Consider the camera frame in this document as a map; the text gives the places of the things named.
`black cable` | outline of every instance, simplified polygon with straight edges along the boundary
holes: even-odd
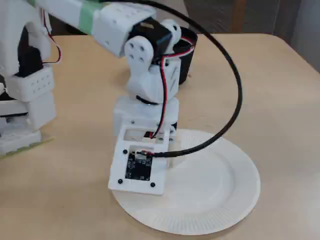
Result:
[[[204,34],[220,50],[220,52],[223,54],[223,56],[225,57],[225,59],[229,63],[229,65],[233,71],[233,74],[235,76],[237,88],[238,88],[238,99],[237,99],[236,108],[235,108],[235,111],[234,111],[231,119],[221,129],[221,131],[219,131],[215,136],[213,136],[212,138],[210,138],[206,142],[204,142],[198,146],[192,147],[190,149],[185,149],[185,150],[181,150],[181,151],[159,152],[159,153],[154,153],[153,156],[155,158],[175,158],[175,157],[180,157],[180,156],[184,156],[184,155],[189,155],[189,154],[196,153],[200,150],[205,149],[206,147],[210,146],[215,141],[217,141],[219,138],[221,138],[233,126],[233,124],[237,120],[237,118],[240,114],[242,102],[243,102],[242,81],[241,81],[239,71],[236,67],[236,64],[232,60],[231,56],[229,55],[227,50],[221,45],[221,43],[218,42],[207,30],[205,30],[200,24],[198,24],[194,20],[185,16],[181,12],[174,10],[168,6],[165,6],[161,3],[151,1],[151,0],[102,0],[101,2],[121,2],[121,3],[145,4],[148,6],[152,6],[152,7],[164,10],[170,14],[177,16],[178,18],[184,20],[185,22],[190,24],[192,27],[197,29],[199,32]]]

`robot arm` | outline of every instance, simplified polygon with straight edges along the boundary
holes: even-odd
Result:
[[[0,31],[4,33],[0,35],[0,74],[6,84],[6,92],[1,95],[5,98],[0,103],[0,154],[40,142],[39,129],[56,117],[53,71],[50,65],[43,64],[50,55],[50,42],[43,17],[40,17],[41,9],[92,35],[116,57],[127,57],[131,70],[127,84],[129,95],[120,97],[114,109],[117,144],[109,188],[163,194],[167,161],[159,158],[152,163],[152,157],[136,153],[167,152],[176,134],[179,101],[175,95],[179,88],[181,60],[168,58],[163,76],[159,59],[174,53],[173,47],[181,39],[182,32],[173,20],[156,21],[156,11],[144,5],[101,5],[80,0],[0,0]],[[27,40],[21,37],[24,28]],[[164,77],[166,112],[160,124]],[[157,128],[159,134],[153,139],[152,133]],[[9,140],[13,134],[16,139]],[[135,162],[142,163],[133,167]]]

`paper plate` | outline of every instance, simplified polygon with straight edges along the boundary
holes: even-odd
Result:
[[[212,137],[194,130],[179,130],[178,136],[181,149]],[[200,152],[173,159],[163,196],[120,191],[113,194],[121,207],[142,224],[166,233],[195,236],[239,223],[257,204],[260,189],[254,163],[222,138]]]

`white robot body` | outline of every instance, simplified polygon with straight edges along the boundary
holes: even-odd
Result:
[[[97,3],[90,5],[81,0],[37,0],[36,5],[28,2],[31,1],[0,0],[0,74],[5,79],[6,93],[13,98],[0,102],[0,155],[40,142],[42,137],[39,129],[56,117],[52,67],[45,64],[43,69],[26,77],[17,76],[20,70],[18,46],[24,27],[28,30],[29,45],[39,50],[42,60],[51,54],[48,30],[44,27],[45,16],[42,10],[45,10],[92,35],[116,57],[127,57],[131,71],[127,84],[129,95],[121,96],[114,109],[117,144],[109,188],[162,195],[166,159],[157,158],[153,161],[147,179],[129,178],[126,173],[132,153],[145,150],[166,152],[176,135],[179,101],[175,95],[179,89],[181,71],[181,60],[178,57],[166,60],[164,67],[167,105],[159,134],[155,139],[145,136],[148,132],[156,131],[161,118],[163,81],[160,66],[154,63],[153,45],[143,36],[130,37],[130,33],[142,21],[154,19],[156,11],[152,7],[132,3],[97,6]],[[91,25],[83,24],[84,20]],[[173,20],[165,20],[161,24],[171,32],[172,38],[165,54],[172,54],[173,46],[181,38],[181,29]],[[4,86],[1,87],[1,92],[4,92]],[[156,183],[156,186],[150,187],[150,183]]]

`wooden table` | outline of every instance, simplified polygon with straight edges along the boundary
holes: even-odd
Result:
[[[58,117],[43,129],[55,140],[0,161],[1,239],[319,239],[320,75],[274,36],[217,38],[244,85],[243,110],[226,138],[251,156],[261,175],[261,196],[248,218],[196,238],[158,232],[127,215],[108,180],[113,108],[126,93],[128,65],[88,36],[61,36],[63,62],[54,67]],[[201,36],[178,94],[179,127],[220,130],[236,96],[229,66]]]

